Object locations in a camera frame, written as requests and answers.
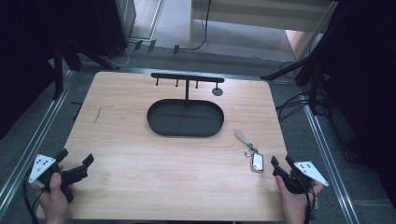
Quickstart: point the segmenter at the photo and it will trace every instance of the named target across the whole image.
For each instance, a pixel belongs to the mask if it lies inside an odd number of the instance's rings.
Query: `key fob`
[[[264,169],[264,158],[262,154],[255,152],[251,157],[251,170],[254,172],[262,172]]]

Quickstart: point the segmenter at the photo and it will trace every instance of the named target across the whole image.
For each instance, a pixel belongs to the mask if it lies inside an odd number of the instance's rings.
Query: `desk in background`
[[[163,98],[184,98],[185,83],[149,75],[96,75],[65,147],[65,169],[95,157],[76,184],[72,218],[131,220],[281,220],[270,163],[286,157],[269,85],[226,79],[190,89],[190,99],[212,101],[224,112],[219,133],[207,138],[154,133],[147,111]],[[262,174],[250,171],[240,129],[264,156]],[[38,215],[43,217],[42,210]]]
[[[193,20],[206,19],[208,2],[192,0],[190,43]],[[208,19],[286,30],[298,61],[325,32],[336,6],[337,2],[325,0],[212,0]]]

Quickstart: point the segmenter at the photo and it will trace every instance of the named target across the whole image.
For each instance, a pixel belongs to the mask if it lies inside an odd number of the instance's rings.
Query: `person's right hand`
[[[282,210],[285,222],[287,224],[303,224],[305,221],[305,209],[307,207],[305,194],[290,193],[280,175],[276,176],[276,184],[279,188],[280,197],[282,200]],[[315,192],[315,195],[318,196],[324,189],[324,186],[318,181],[315,181],[312,189]],[[312,195],[312,193],[308,194],[312,205],[314,202],[314,195]]]
[[[46,214],[47,224],[65,224],[69,222],[69,203],[61,191],[62,178],[59,173],[52,174],[49,182],[49,191],[42,191],[36,184],[31,184],[35,196],[39,196],[41,207]]]

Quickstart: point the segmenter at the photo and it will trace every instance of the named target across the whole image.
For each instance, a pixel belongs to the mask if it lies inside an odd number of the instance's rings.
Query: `black oval tray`
[[[148,110],[148,125],[160,135],[208,137],[223,123],[222,109],[209,101],[164,99]]]

